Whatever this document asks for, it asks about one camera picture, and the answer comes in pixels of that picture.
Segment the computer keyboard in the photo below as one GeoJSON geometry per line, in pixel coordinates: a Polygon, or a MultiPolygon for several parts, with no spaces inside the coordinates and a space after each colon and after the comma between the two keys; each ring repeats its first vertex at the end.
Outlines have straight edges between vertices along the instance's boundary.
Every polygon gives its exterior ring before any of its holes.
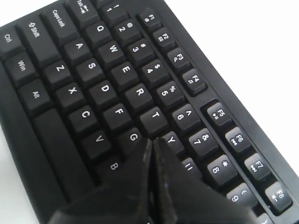
{"type": "Polygon", "coordinates": [[[142,136],[260,223],[299,221],[298,177],[162,0],[58,1],[0,36],[1,125],[41,223],[142,136]]]}

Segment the white background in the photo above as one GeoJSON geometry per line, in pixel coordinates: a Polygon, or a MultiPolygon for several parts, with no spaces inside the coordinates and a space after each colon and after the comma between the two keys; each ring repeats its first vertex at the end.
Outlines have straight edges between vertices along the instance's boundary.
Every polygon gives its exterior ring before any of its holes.
{"type": "MultiPolygon", "coordinates": [[[[0,26],[53,0],[6,0],[0,26]]],[[[192,38],[299,174],[298,1],[166,0],[192,38]]],[[[0,222],[38,224],[0,132],[0,222]]]]}

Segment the black keyboard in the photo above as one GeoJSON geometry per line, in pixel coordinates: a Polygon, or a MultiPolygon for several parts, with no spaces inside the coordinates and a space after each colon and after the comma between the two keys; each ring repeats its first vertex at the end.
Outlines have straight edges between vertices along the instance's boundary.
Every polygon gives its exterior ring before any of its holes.
{"type": "Polygon", "coordinates": [[[1,126],[41,223],[141,137],[258,223],[299,221],[298,177],[162,0],[61,0],[0,38],[1,126]]]}

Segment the shift key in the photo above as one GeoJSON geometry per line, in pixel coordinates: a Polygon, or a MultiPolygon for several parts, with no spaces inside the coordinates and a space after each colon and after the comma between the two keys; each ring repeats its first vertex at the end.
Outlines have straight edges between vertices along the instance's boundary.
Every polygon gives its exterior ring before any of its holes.
{"type": "Polygon", "coordinates": [[[18,25],[38,66],[43,68],[60,59],[60,54],[38,16],[29,16],[18,25]]]}

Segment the space bar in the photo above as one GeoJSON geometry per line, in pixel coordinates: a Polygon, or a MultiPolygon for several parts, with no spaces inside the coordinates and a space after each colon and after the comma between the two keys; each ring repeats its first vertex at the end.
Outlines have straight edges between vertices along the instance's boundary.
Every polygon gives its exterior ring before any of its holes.
{"type": "Polygon", "coordinates": [[[33,120],[37,135],[56,177],[69,200],[88,193],[95,186],[55,109],[33,120]]]}

